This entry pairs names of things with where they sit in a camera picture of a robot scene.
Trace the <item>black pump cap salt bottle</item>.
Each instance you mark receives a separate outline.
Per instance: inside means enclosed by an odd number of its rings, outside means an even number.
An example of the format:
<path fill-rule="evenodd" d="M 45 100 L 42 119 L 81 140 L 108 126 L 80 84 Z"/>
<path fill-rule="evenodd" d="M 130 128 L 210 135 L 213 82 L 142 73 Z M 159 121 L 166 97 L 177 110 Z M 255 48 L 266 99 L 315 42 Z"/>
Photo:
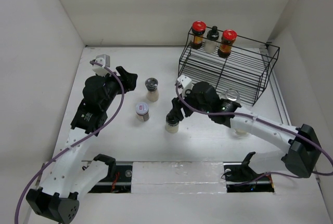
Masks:
<path fill-rule="evenodd" d="M 217 47 L 217 41 L 219 40 L 220 33 L 217 26 L 213 26 L 211 30 L 208 31 L 207 37 L 204 44 L 205 52 L 212 54 L 215 52 Z"/>

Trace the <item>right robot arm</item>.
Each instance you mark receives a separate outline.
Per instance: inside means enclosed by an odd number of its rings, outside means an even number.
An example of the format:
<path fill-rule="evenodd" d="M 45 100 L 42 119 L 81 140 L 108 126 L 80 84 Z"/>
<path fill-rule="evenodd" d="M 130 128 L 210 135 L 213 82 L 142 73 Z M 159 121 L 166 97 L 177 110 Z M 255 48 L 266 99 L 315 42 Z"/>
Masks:
<path fill-rule="evenodd" d="M 207 115 L 216 124 L 250 133 L 284 152 L 281 161 L 293 178 L 309 178 L 319 159 L 321 145 L 313 127 L 278 124 L 265 120 L 237 101 L 220 98 L 207 82 L 193 84 L 189 78 L 178 78 L 177 96 L 166 116 L 169 125 L 177 125 L 197 112 Z"/>

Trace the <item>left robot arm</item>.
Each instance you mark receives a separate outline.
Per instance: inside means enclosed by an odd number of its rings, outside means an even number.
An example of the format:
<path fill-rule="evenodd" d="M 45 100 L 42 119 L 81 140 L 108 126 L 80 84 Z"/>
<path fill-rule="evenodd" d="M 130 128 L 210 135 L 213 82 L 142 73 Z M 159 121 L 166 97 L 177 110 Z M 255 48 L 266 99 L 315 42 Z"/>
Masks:
<path fill-rule="evenodd" d="M 38 189 L 30 189 L 26 201 L 39 216 L 58 223 L 71 223 L 85 195 L 103 180 L 116 175 L 114 158 L 98 154 L 86 168 L 82 159 L 99 132 L 112 120 L 107 110 L 114 98 L 136 88 L 137 74 L 129 73 L 122 66 L 113 73 L 100 65 L 94 76 L 85 81 L 83 99 L 71 122 L 65 146 L 51 160 L 49 175 Z"/>

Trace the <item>black knob cap salt bottle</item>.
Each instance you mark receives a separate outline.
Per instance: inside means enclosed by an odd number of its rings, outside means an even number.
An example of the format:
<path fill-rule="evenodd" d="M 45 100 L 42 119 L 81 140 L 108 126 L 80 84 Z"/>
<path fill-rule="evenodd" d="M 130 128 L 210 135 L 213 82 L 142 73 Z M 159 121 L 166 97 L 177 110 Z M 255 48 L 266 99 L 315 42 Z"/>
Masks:
<path fill-rule="evenodd" d="M 179 129 L 179 119 L 176 116 L 168 114 L 165 121 L 165 129 L 167 132 L 175 134 Z"/>

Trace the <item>orange label jar red lid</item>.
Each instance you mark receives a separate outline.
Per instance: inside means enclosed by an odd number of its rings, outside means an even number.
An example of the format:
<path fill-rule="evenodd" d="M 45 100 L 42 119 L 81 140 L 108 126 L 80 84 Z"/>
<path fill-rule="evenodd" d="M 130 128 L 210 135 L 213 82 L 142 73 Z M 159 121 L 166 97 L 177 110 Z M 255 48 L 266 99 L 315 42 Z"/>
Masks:
<path fill-rule="evenodd" d="M 234 30 L 228 29 L 223 31 L 221 44 L 217 51 L 217 54 L 221 58 L 228 58 L 231 54 L 232 45 L 237 38 L 237 33 Z"/>

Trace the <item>dark sauce jar red lid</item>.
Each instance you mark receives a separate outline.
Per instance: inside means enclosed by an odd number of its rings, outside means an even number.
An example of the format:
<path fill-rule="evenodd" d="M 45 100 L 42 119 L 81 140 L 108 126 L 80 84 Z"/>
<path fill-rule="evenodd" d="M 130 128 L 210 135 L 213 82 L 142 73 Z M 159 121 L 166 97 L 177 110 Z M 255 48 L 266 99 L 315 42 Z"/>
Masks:
<path fill-rule="evenodd" d="M 190 37 L 190 46 L 192 49 L 199 49 L 202 46 L 203 35 L 206 31 L 206 24 L 203 21 L 195 21 L 192 23 Z"/>

